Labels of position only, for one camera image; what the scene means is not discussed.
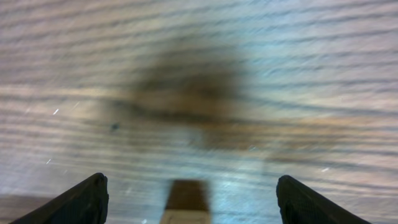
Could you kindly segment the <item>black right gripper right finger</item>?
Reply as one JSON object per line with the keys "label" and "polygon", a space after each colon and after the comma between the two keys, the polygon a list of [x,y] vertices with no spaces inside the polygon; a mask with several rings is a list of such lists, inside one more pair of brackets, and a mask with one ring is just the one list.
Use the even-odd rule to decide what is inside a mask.
{"label": "black right gripper right finger", "polygon": [[283,224],[370,224],[289,175],[278,179],[276,195]]}

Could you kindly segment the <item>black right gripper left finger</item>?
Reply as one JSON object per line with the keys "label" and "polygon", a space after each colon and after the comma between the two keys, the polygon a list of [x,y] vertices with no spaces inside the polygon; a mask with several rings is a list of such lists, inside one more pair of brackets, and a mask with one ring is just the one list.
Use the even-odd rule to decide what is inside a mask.
{"label": "black right gripper left finger", "polygon": [[95,173],[11,224],[105,224],[108,179]]}

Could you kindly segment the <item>green 7 wooden block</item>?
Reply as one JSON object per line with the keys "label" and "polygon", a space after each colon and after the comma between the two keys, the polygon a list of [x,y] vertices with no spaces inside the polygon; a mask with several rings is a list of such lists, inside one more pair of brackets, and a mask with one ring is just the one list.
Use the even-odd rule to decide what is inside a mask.
{"label": "green 7 wooden block", "polygon": [[160,224],[211,224],[208,183],[176,179],[170,186]]}

